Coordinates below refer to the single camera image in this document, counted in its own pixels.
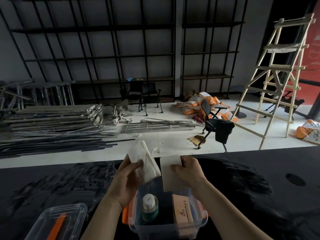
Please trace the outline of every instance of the white bottle cap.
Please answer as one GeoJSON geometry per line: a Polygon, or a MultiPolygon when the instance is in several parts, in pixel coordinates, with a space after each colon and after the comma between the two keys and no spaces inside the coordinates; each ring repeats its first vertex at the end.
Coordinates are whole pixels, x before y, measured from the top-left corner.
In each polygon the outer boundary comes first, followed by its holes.
{"type": "Polygon", "coordinates": [[[156,205],[155,197],[153,194],[146,194],[143,199],[143,208],[147,211],[152,210],[154,206],[156,205]]]}

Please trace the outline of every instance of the shelving unit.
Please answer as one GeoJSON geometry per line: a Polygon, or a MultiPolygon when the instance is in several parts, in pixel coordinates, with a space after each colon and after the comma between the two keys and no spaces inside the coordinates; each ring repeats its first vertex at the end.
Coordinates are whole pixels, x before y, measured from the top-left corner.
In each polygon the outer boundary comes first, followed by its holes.
{"type": "Polygon", "coordinates": [[[238,53],[238,48],[239,48],[239,42],[240,42],[240,36],[241,36],[241,31],[242,31],[242,26],[245,23],[244,18],[246,14],[246,7],[248,0],[245,0],[244,3],[244,8],[242,12],[242,19],[241,21],[235,21],[235,15],[236,15],[236,10],[237,10],[237,4],[238,0],[235,0],[234,2],[234,8],[233,8],[233,13],[231,17],[231,22],[216,22],[217,18],[217,7],[218,7],[218,0],[215,0],[215,5],[214,5],[214,12],[213,12],[213,21],[210,22],[210,6],[211,6],[211,1],[208,0],[207,4],[207,10],[206,10],[206,18],[205,18],[205,23],[187,23],[187,5],[188,5],[188,0],[185,0],[184,4],[184,18],[183,18],[183,24],[182,28],[184,29],[184,35],[183,35],[183,48],[182,48],[182,75],[181,75],[181,82],[182,82],[182,94],[184,90],[184,81],[189,81],[189,80],[199,80],[199,91],[201,92],[202,88],[202,81],[205,80],[205,91],[207,91],[207,86],[208,86],[208,80],[209,79],[221,79],[220,82],[220,90],[218,95],[225,95],[226,97],[223,97],[224,99],[229,99],[229,92],[230,92],[230,85],[231,81],[233,78],[233,71],[236,63],[236,58],[237,58],[237,53],[238,53]],[[238,33],[238,39],[237,39],[237,44],[235,50],[230,50],[230,42],[231,42],[231,36],[232,36],[232,31],[233,27],[240,25],[239,33],[238,33]],[[213,37],[214,37],[214,28],[221,28],[221,27],[230,27],[230,32],[229,32],[229,37],[228,37],[228,43],[226,47],[226,51],[224,52],[213,52],[212,47],[213,47],[213,37]],[[186,53],[186,31],[187,29],[190,28],[205,28],[205,33],[204,33],[204,43],[203,43],[203,49],[202,52],[196,52],[196,53],[186,53]],[[210,40],[210,49],[209,52],[206,52],[206,43],[207,43],[207,35],[208,35],[208,28],[212,28],[211,32],[211,40],[210,40]],[[226,65],[227,65],[227,60],[228,60],[228,54],[234,53],[234,58],[233,58],[233,63],[232,63],[232,69],[230,72],[230,75],[225,74],[226,72],[226,65]],[[211,55],[212,54],[226,54],[225,55],[225,60],[224,60],[224,66],[223,66],[223,72],[222,74],[210,74],[210,60],[211,60],[211,55]],[[193,75],[185,75],[185,56],[187,55],[202,55],[202,65],[201,65],[201,73],[200,74],[193,74],[193,75]],[[206,73],[204,72],[204,62],[205,62],[205,55],[209,55],[208,57],[208,66],[207,66],[207,71],[206,73]],[[228,89],[227,92],[222,92],[222,85],[224,82],[224,79],[229,79],[229,84],[228,84],[228,89]]]}
{"type": "Polygon", "coordinates": [[[171,0],[171,22],[169,24],[146,24],[145,22],[145,14],[144,14],[144,5],[143,5],[143,0],[140,0],[140,7],[141,7],[141,20],[142,23],[138,25],[118,25],[115,20],[115,14],[114,14],[114,8],[112,5],[111,0],[105,0],[105,5],[106,5],[106,11],[107,11],[107,19],[109,22],[109,25],[106,26],[86,26],[85,18],[84,18],[84,13],[81,8],[80,0],[76,0],[77,3],[77,8],[79,9],[80,15],[81,15],[81,21],[82,23],[79,24],[78,20],[75,15],[75,7],[72,2],[72,0],[23,0],[25,2],[31,2],[34,11],[37,15],[38,21],[40,23],[41,28],[26,28],[24,21],[21,18],[21,15],[18,12],[16,2],[20,0],[11,0],[11,3],[14,7],[15,14],[17,15],[19,22],[22,26],[21,29],[11,29],[8,25],[8,22],[0,9],[0,15],[2,16],[5,25],[10,32],[11,38],[16,46],[16,49],[18,50],[18,53],[24,63],[24,66],[30,76],[33,77],[32,73],[30,72],[30,69],[28,68],[27,63],[29,62],[36,62],[38,64],[38,67],[41,71],[41,74],[43,76],[43,79],[48,82],[48,79],[45,75],[44,69],[42,62],[54,62],[55,67],[58,71],[59,77],[61,81],[64,81],[66,78],[63,77],[61,73],[61,69],[58,65],[58,61],[64,61],[66,68],[68,70],[68,74],[70,77],[71,81],[75,81],[75,84],[73,85],[73,92],[75,94],[75,98],[79,98],[77,96],[77,86],[79,85],[84,85],[84,84],[90,84],[91,88],[94,93],[94,100],[92,102],[100,103],[100,101],[105,101],[106,99],[104,98],[104,94],[102,92],[101,85],[102,84],[119,84],[119,89],[124,89],[125,84],[129,83],[129,81],[126,80],[128,77],[124,77],[123,73],[123,67],[122,67],[122,58],[145,58],[145,69],[146,69],[146,77],[140,78],[143,82],[170,82],[171,85],[171,95],[169,96],[171,100],[169,101],[174,101],[174,86],[175,86],[175,81],[174,81],[174,70],[175,70],[175,45],[174,45],[174,39],[175,39],[175,0],[171,0]],[[51,1],[68,1],[70,10],[72,12],[72,17],[74,21],[74,26],[71,27],[57,27],[57,25],[54,22],[52,12],[50,11],[49,3],[51,1]],[[43,2],[46,6],[46,11],[50,17],[52,27],[45,27],[43,20],[41,18],[41,15],[39,13],[38,7],[36,5],[36,2],[43,2]],[[146,45],[146,30],[150,29],[170,29],[171,30],[171,52],[167,54],[147,54],[147,45],[146,45]],[[120,48],[119,48],[119,42],[118,42],[118,35],[117,31],[123,31],[123,30],[142,30],[143,32],[143,44],[144,44],[144,54],[143,55],[121,55],[120,54],[120,48]],[[111,38],[112,38],[112,45],[113,45],[113,51],[114,51],[114,56],[94,56],[93,51],[92,51],[92,44],[90,44],[90,40],[88,37],[89,32],[99,32],[99,31],[110,31],[111,32],[111,38]],[[77,33],[78,38],[81,44],[81,49],[82,49],[82,55],[83,57],[66,57],[65,51],[62,47],[61,43],[61,38],[59,37],[60,33],[77,33]],[[26,35],[26,38],[28,40],[28,43],[30,45],[30,48],[32,50],[32,53],[34,55],[34,59],[25,59],[22,55],[22,52],[14,38],[13,33],[22,33],[26,35]],[[54,55],[54,51],[52,48],[52,45],[50,44],[49,38],[47,34],[53,33],[55,34],[57,41],[59,43],[59,47],[62,52],[63,58],[56,58],[54,55]],[[85,38],[83,38],[80,33],[85,33],[85,38]],[[32,45],[32,42],[30,40],[30,35],[31,34],[44,34],[46,42],[49,46],[50,54],[52,58],[50,59],[39,59],[38,55],[35,51],[34,46],[32,45]],[[84,42],[87,42],[88,48],[90,51],[90,56],[86,55],[85,48],[84,48],[84,42]],[[168,77],[150,77],[149,72],[148,72],[148,57],[160,57],[160,56],[170,56],[171,57],[171,76],[168,77]],[[107,79],[103,80],[99,78],[97,67],[95,60],[98,59],[115,59],[116,61],[116,68],[117,68],[117,74],[118,74],[118,79],[107,79]],[[88,80],[75,80],[74,77],[72,76],[68,61],[75,61],[75,60],[84,60],[86,64],[86,68],[88,71],[89,79],[88,80]],[[93,79],[92,72],[90,70],[90,63],[93,65],[94,73],[96,80],[93,79]]]}

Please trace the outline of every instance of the folded white paper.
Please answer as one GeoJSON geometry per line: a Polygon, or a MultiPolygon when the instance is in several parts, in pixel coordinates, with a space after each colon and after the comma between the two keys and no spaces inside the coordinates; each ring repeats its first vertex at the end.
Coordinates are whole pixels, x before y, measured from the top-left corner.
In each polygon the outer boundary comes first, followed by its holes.
{"type": "Polygon", "coordinates": [[[187,184],[179,178],[177,173],[170,169],[171,164],[182,166],[180,156],[173,155],[160,158],[163,191],[184,190],[187,184]]]}
{"type": "Polygon", "coordinates": [[[141,140],[128,152],[129,159],[136,163],[140,159],[143,161],[143,167],[136,169],[141,184],[147,183],[155,177],[161,176],[160,169],[155,159],[150,155],[146,143],[141,140]]]}

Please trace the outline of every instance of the forearm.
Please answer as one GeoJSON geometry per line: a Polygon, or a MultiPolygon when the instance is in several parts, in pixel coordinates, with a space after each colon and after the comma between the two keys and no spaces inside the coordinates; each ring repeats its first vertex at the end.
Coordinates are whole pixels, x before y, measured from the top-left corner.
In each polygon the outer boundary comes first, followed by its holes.
{"type": "Polygon", "coordinates": [[[81,240],[113,240],[122,208],[106,196],[98,205],[81,240]]]}
{"type": "Polygon", "coordinates": [[[197,194],[223,240],[271,240],[210,182],[200,184],[197,194]]]}

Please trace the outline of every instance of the wooden ladder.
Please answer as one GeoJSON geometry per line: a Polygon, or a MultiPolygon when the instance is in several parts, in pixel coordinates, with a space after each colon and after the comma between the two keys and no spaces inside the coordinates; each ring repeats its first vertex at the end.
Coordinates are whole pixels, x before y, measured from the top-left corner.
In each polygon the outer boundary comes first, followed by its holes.
{"type": "Polygon", "coordinates": [[[235,116],[235,114],[237,113],[238,109],[242,108],[242,109],[247,109],[249,111],[257,113],[255,123],[257,123],[257,121],[258,121],[259,115],[263,115],[265,117],[270,118],[269,123],[266,127],[266,130],[265,130],[265,133],[263,135],[255,132],[253,130],[250,130],[242,125],[234,123],[237,127],[240,127],[241,129],[244,129],[244,130],[246,130],[250,133],[253,133],[254,135],[262,138],[261,144],[259,146],[259,150],[262,147],[262,144],[266,138],[266,135],[268,133],[271,122],[273,121],[274,117],[287,122],[285,137],[288,136],[289,125],[290,125],[290,123],[292,123],[292,114],[293,114],[294,108],[297,108],[297,106],[294,104],[294,101],[295,101],[295,97],[296,97],[296,92],[297,92],[297,90],[300,89],[300,87],[298,86],[300,71],[302,69],[305,69],[305,67],[301,66],[301,64],[302,64],[302,58],[303,58],[303,51],[305,48],[307,48],[309,46],[308,44],[306,44],[307,32],[310,27],[310,24],[313,24],[316,21],[313,18],[313,16],[314,16],[314,14],[310,13],[310,14],[307,14],[303,18],[291,19],[291,20],[284,20],[283,18],[281,18],[279,21],[276,22],[276,24],[274,25],[274,31],[273,31],[267,45],[264,47],[264,51],[263,51],[260,59],[258,60],[256,70],[255,70],[250,82],[247,85],[245,85],[245,91],[242,93],[240,101],[236,105],[236,109],[233,113],[233,116],[231,117],[231,121],[232,121],[232,119],[235,116]],[[301,37],[300,43],[298,43],[298,44],[278,44],[282,28],[291,27],[291,26],[299,26],[299,25],[303,26],[302,27],[302,37],[301,37]],[[262,63],[262,60],[264,59],[267,52],[271,53],[269,66],[260,66],[262,63]],[[288,53],[288,52],[295,52],[294,58],[293,58],[290,65],[273,64],[273,60],[274,60],[276,53],[288,53]],[[258,75],[256,75],[258,70],[263,70],[263,71],[260,72],[258,75]],[[278,76],[279,72],[285,72],[285,77],[284,77],[283,83],[280,83],[279,76],[278,76]],[[265,74],[266,74],[266,78],[264,81],[263,89],[251,87],[251,85],[255,81],[257,81],[259,78],[261,78],[265,74]],[[267,90],[267,85],[275,86],[276,91],[267,90]],[[281,101],[281,98],[287,88],[293,90],[290,103],[285,103],[285,102],[281,101]],[[258,110],[242,105],[242,101],[243,101],[248,89],[254,90],[257,92],[261,92],[261,98],[260,98],[258,110]],[[277,98],[276,99],[266,98],[266,97],[264,97],[265,93],[273,94],[274,96],[277,96],[277,98]],[[273,109],[272,113],[267,113],[267,112],[260,110],[263,100],[274,103],[274,109],[273,109]],[[290,107],[288,119],[275,116],[275,112],[276,112],[279,105],[285,105],[285,106],[290,107]]]}

